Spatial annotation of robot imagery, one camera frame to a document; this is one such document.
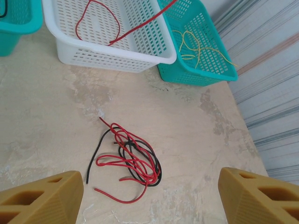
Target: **black wire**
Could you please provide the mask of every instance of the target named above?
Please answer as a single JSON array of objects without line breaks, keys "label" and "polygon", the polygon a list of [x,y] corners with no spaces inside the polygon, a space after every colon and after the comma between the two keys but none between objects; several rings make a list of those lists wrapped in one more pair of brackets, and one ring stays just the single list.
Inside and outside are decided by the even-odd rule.
[{"label": "black wire", "polygon": [[[138,143],[141,143],[141,144],[145,145],[146,148],[148,148],[149,150],[145,149],[144,147],[142,147],[142,146],[140,146],[140,145],[138,145],[138,147],[142,147],[143,149],[145,149],[145,150],[152,156],[152,158],[154,159],[155,172],[156,172],[156,174],[158,174],[158,180],[157,180],[157,182],[154,183],[154,184],[149,184],[148,187],[154,187],[154,186],[157,186],[157,185],[160,183],[161,179],[162,179],[162,169],[161,169],[160,162],[159,162],[158,158],[156,157],[156,155],[155,155],[153,149],[152,149],[148,144],[146,144],[145,142],[140,141],[140,140],[135,140],[135,141],[138,142]],[[143,151],[140,151],[140,150],[138,149],[137,145],[135,145],[135,143],[133,143],[132,141],[129,140],[129,141],[125,142],[124,147],[127,147],[127,145],[129,145],[129,149],[130,149],[130,152],[131,152],[131,153],[133,153],[133,151],[132,151],[132,147],[133,147],[136,151],[138,151],[140,154],[142,154],[145,158],[147,158],[148,160],[150,160],[149,157],[148,157]],[[120,146],[119,146],[119,148],[118,148],[118,154],[120,155],[120,157],[126,159],[126,156],[125,156],[125,150],[123,150],[123,148],[120,147]],[[127,164],[128,166],[133,167],[133,166],[132,166],[130,163],[128,163],[128,162],[126,162],[126,164]],[[129,170],[130,174],[133,176],[134,179],[142,181],[142,182],[144,183],[144,185],[145,185],[145,180],[142,179],[138,173],[135,173],[135,174],[138,176],[138,178],[137,178],[137,177],[134,175],[134,173],[133,173],[133,171],[132,171],[131,168],[128,168],[128,170]]]},{"label": "black wire", "polygon": [[[87,169],[86,184],[88,184],[89,173],[90,173],[90,169],[91,169],[93,160],[94,160],[94,158],[95,158],[95,156],[96,156],[96,154],[97,154],[97,152],[98,152],[98,150],[99,150],[99,148],[100,148],[100,146],[101,146],[101,144],[102,144],[102,141],[103,141],[105,135],[106,135],[108,132],[110,132],[110,131],[111,131],[111,130],[109,129],[109,130],[107,130],[107,131],[102,135],[102,137],[101,137],[101,139],[100,139],[100,141],[99,141],[99,144],[98,144],[98,146],[97,146],[97,148],[96,148],[96,150],[95,150],[95,152],[94,152],[94,154],[93,154],[93,157],[92,157],[92,159],[90,160],[90,163],[89,163],[89,166],[88,166],[88,169]],[[138,147],[143,148],[144,150],[146,150],[146,151],[150,154],[150,156],[153,158],[154,165],[155,165],[155,172],[156,172],[156,174],[158,175],[158,178],[157,178],[157,182],[156,182],[156,183],[154,183],[154,184],[149,184],[148,187],[154,187],[154,186],[157,186],[157,185],[160,183],[161,179],[162,179],[162,169],[161,169],[160,162],[159,162],[158,158],[156,157],[154,150],[153,150],[147,143],[145,143],[145,142],[143,142],[143,141],[140,141],[140,140],[135,140],[135,141],[138,142],[138,143],[140,143],[140,144],[142,144],[142,145],[144,145],[147,149],[146,149],[145,147],[140,146],[140,145],[136,145],[134,142],[132,142],[132,140],[130,140],[129,137],[128,137],[128,141],[124,143],[124,147],[129,146],[129,150],[130,150],[131,153],[133,153],[133,150],[132,150],[132,147],[133,147],[137,152],[139,152],[140,154],[142,154],[142,155],[143,155],[146,159],[148,159],[148,160],[150,160],[150,158],[147,156],[147,154],[144,153],[143,151],[139,150]],[[120,155],[120,157],[126,159],[126,151],[125,151],[122,147],[120,147],[120,146],[119,146],[119,148],[118,148],[118,154]],[[132,165],[131,165],[130,163],[128,163],[128,162],[125,162],[125,163],[126,163],[128,166],[131,166],[131,167],[136,168],[136,166],[132,166]],[[143,178],[141,178],[140,175],[139,175],[138,173],[135,172],[135,174],[137,175],[137,177],[136,177],[135,174],[133,173],[133,171],[132,171],[131,168],[128,167],[128,170],[129,170],[130,174],[133,176],[134,179],[143,182],[143,183],[144,183],[143,185],[145,185],[145,183],[146,183],[145,180],[144,180]]]},{"label": "black wire", "polygon": [[4,13],[3,15],[0,15],[0,18],[4,18],[7,15],[7,8],[8,8],[7,0],[4,0],[4,5],[5,5]]},{"label": "black wire", "polygon": [[98,152],[98,150],[99,150],[99,148],[100,148],[100,146],[101,146],[101,144],[102,144],[102,141],[103,141],[105,135],[106,135],[108,132],[110,132],[110,131],[111,131],[111,130],[109,129],[109,130],[107,130],[107,131],[102,135],[102,137],[101,137],[101,139],[100,139],[100,141],[99,141],[99,144],[98,144],[96,150],[94,151],[93,157],[92,157],[92,159],[90,160],[90,163],[89,163],[89,166],[88,166],[88,169],[87,169],[86,184],[88,184],[90,168],[92,167],[93,160],[94,160],[94,158],[95,158],[95,156],[96,156],[96,154],[97,154],[97,152]]}]

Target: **teal plastic basket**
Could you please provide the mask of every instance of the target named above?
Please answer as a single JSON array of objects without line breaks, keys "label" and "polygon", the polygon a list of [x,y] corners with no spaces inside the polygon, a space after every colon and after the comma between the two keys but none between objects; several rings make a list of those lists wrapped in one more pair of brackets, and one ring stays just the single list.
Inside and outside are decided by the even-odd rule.
[{"label": "teal plastic basket", "polygon": [[42,24],[41,0],[0,0],[0,56],[10,55],[22,35]]},{"label": "teal plastic basket", "polygon": [[[158,0],[160,7],[164,8],[171,0]],[[166,82],[189,85],[207,86],[220,81],[236,81],[237,72],[233,65],[226,62],[218,52],[203,49],[200,52],[189,50],[183,45],[181,52],[182,35],[173,30],[184,33],[190,31],[200,42],[201,48],[213,48],[220,51],[231,61],[221,38],[209,16],[205,6],[199,0],[178,0],[164,13],[167,27],[171,34],[177,52],[174,64],[159,64],[161,78]],[[192,49],[198,49],[197,41],[190,35],[185,35],[186,44]],[[192,60],[183,60],[182,55],[194,55]]]}]

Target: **electrical wire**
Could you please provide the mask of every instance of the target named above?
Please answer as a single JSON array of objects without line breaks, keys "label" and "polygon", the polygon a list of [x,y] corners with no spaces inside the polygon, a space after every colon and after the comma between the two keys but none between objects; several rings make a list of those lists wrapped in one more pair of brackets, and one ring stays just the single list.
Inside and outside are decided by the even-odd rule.
[{"label": "electrical wire", "polygon": [[80,22],[83,20],[85,14],[86,14],[86,12],[87,12],[87,9],[88,9],[88,7],[89,7],[89,5],[90,5],[91,2],[95,2],[95,3],[100,4],[101,6],[105,7],[105,8],[111,13],[111,15],[114,17],[114,19],[115,19],[115,21],[117,22],[117,25],[118,25],[118,32],[117,32],[117,35],[116,35],[116,38],[118,38],[118,36],[120,35],[120,32],[121,32],[121,25],[120,25],[118,19],[116,18],[116,16],[114,15],[114,13],[113,13],[107,6],[105,6],[105,4],[103,4],[103,3],[99,2],[99,1],[96,1],[96,0],[89,0],[89,1],[88,1],[88,3],[87,3],[87,5],[86,5],[86,7],[85,7],[85,10],[84,10],[84,12],[83,12],[83,14],[82,14],[80,20],[77,22],[77,24],[76,24],[76,28],[75,28],[75,32],[76,32],[76,36],[77,36],[77,38],[78,38],[79,40],[82,40],[82,38],[81,38],[81,37],[79,36],[79,34],[78,34],[78,27],[79,27]]},{"label": "electrical wire", "polygon": [[131,34],[132,32],[136,31],[137,29],[147,25],[148,23],[152,22],[153,20],[155,20],[158,16],[160,16],[161,14],[163,14],[167,9],[169,9],[177,0],[172,0],[165,8],[163,8],[159,13],[157,13],[156,15],[154,15],[153,17],[151,17],[150,19],[146,20],[144,23],[140,24],[139,26],[129,30],[128,32],[126,32],[125,34],[123,34],[122,36],[119,37],[119,34],[120,34],[120,30],[121,30],[121,26],[120,26],[120,23],[119,21],[117,20],[116,16],[114,15],[114,13],[107,7],[105,6],[103,3],[101,2],[98,2],[96,0],[89,0],[86,7],[85,7],[85,10],[80,18],[80,20],[77,22],[76,24],[76,28],[75,28],[75,32],[76,32],[76,35],[78,37],[78,39],[82,40],[81,37],[79,36],[78,34],[78,26],[80,24],[80,22],[83,20],[85,14],[86,14],[86,11],[88,9],[88,6],[90,5],[91,2],[95,2],[95,3],[98,3],[100,5],[102,5],[103,7],[105,7],[110,13],[111,15],[114,17],[114,19],[116,20],[117,24],[118,24],[118,34],[116,36],[116,38],[112,41],[109,42],[108,46],[111,46],[112,44],[120,41],[121,39],[125,38],[127,35]]},{"label": "electrical wire", "polygon": [[[230,64],[232,64],[233,66],[235,66],[235,67],[238,67],[238,65],[236,65],[236,64],[234,64],[234,63],[232,63],[232,62],[230,62],[219,50],[217,50],[217,49],[214,49],[214,48],[210,48],[210,47],[204,47],[204,48],[200,48],[200,42],[199,42],[199,40],[196,38],[196,36],[192,33],[192,32],[190,32],[190,31],[185,31],[183,34],[180,32],[180,31],[178,31],[178,30],[173,30],[173,32],[177,32],[177,33],[179,33],[179,34],[181,34],[181,36],[182,36],[182,43],[181,43],[181,45],[180,45],[180,47],[179,47],[179,52],[181,52],[181,50],[182,50],[182,47],[183,47],[183,45],[185,45],[189,50],[192,50],[192,51],[198,51],[198,59],[197,59],[197,63],[196,63],[196,65],[195,65],[195,69],[197,68],[197,66],[198,66],[198,64],[199,64],[199,61],[200,61],[200,52],[202,51],[202,50],[205,50],[205,49],[210,49],[210,50],[213,50],[213,51],[216,51],[216,52],[218,52],[222,57],[223,57],[223,59],[225,60],[225,61],[227,61],[228,63],[230,63]],[[187,43],[185,42],[185,34],[190,34],[195,40],[196,40],[196,42],[197,42],[197,44],[198,44],[198,48],[197,49],[192,49],[192,48],[190,48],[188,45],[187,45]],[[193,55],[182,55],[182,57],[183,57],[183,60],[192,60],[193,58],[191,58],[191,56],[193,56]]]},{"label": "electrical wire", "polygon": [[156,15],[154,15],[152,18],[146,20],[144,23],[140,24],[139,26],[131,29],[130,31],[126,32],[124,35],[122,35],[119,38],[116,38],[114,41],[110,41],[110,44],[114,44],[117,41],[120,41],[122,38],[126,37],[127,35],[129,35],[130,33],[134,32],[135,30],[145,26],[146,24],[152,22],[153,20],[155,20],[158,16],[160,16],[162,13],[164,13],[167,9],[169,9],[174,3],[176,3],[177,0],[172,0],[171,3],[169,3],[165,8],[163,8],[159,13],[157,13]]},{"label": "electrical wire", "polygon": [[[135,181],[144,186],[144,190],[141,193],[139,197],[137,197],[134,200],[131,201],[123,201],[120,199],[115,198],[114,196],[106,193],[105,191],[102,191],[98,188],[95,188],[94,190],[97,192],[100,192],[115,201],[118,201],[120,203],[134,203],[138,201],[145,193],[147,187],[154,187],[157,186],[161,179],[162,179],[162,169],[160,162],[158,158],[156,157],[156,154],[153,150],[153,148],[150,146],[150,144],[145,141],[144,139],[132,134],[131,132],[126,131],[123,127],[116,123],[112,123],[109,125],[107,122],[105,122],[102,118],[100,120],[109,127],[109,129],[102,135],[99,144],[93,154],[93,157],[89,163],[88,169],[87,169],[87,178],[86,183],[89,182],[89,174],[91,165],[94,161],[94,158],[101,146],[101,143],[105,137],[105,135],[109,132],[112,132],[114,134],[115,144],[118,144],[118,153],[119,156],[116,155],[101,155],[96,160],[96,165],[99,167],[102,166],[119,166],[119,167],[126,167],[128,168],[130,174],[133,178],[121,178],[119,181]],[[133,149],[139,152],[146,160],[141,160],[138,158],[134,152]],[[102,158],[114,158],[118,159],[116,161],[106,162],[102,163],[100,160]]]},{"label": "electrical wire", "polygon": [[4,18],[7,15],[7,8],[8,8],[7,0],[4,0],[4,13],[0,15],[0,19]]}]

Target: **wire bundle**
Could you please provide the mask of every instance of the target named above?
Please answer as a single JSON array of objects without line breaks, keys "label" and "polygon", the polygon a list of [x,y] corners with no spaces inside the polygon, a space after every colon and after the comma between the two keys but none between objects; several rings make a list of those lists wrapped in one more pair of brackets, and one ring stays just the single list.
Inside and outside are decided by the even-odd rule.
[{"label": "wire bundle", "polygon": [[[158,158],[155,155],[153,148],[150,144],[144,139],[132,134],[131,132],[126,131],[123,127],[116,123],[112,123],[109,125],[102,118],[100,120],[109,127],[101,137],[98,147],[95,150],[93,157],[89,163],[89,167],[87,170],[87,178],[86,184],[89,181],[89,173],[90,168],[93,163],[93,160],[101,146],[101,143],[108,132],[112,132],[114,134],[115,144],[119,145],[118,153],[119,156],[116,155],[101,155],[97,158],[96,164],[99,167],[102,166],[119,166],[119,167],[127,167],[129,172],[131,173],[133,178],[121,178],[119,181],[135,181],[144,186],[144,190],[139,197],[131,201],[123,201],[113,197],[112,195],[102,191],[98,188],[95,188],[95,191],[100,192],[120,203],[134,203],[138,201],[145,193],[147,187],[157,186],[162,179],[162,169]],[[133,149],[139,152],[147,161],[144,161],[138,158]],[[102,158],[114,158],[116,161],[102,163],[100,160]]]}]

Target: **basket rim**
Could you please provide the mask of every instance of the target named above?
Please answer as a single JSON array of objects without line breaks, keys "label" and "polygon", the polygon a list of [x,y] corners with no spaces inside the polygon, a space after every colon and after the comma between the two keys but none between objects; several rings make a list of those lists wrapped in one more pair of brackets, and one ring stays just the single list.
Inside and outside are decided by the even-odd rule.
[{"label": "basket rim", "polygon": [[[106,46],[96,43],[91,43],[88,41],[82,41],[79,39],[74,39],[65,33],[63,33],[56,24],[56,18],[54,15],[54,8],[53,8],[53,0],[42,0],[43,2],[43,9],[44,9],[44,17],[46,25],[49,29],[49,31],[61,42],[64,42],[65,44],[71,45],[73,47],[78,47],[82,49],[87,49],[96,53],[101,54],[108,54],[112,56],[118,56],[123,57],[127,59],[137,60],[137,61],[143,61],[147,63],[165,63],[165,64],[172,64],[177,59],[177,52],[175,50],[171,35],[169,33],[169,30],[167,28],[166,22],[164,17],[159,16],[157,20],[161,24],[161,30],[166,30],[165,34],[167,35],[165,38],[169,39],[167,49],[170,51],[170,57],[161,57],[161,56],[153,56],[153,55],[147,55],[139,52],[134,52],[130,50],[125,49],[119,49],[114,48],[113,46]],[[160,6],[157,2],[157,0],[154,1],[156,3],[155,8],[160,10]]]}]

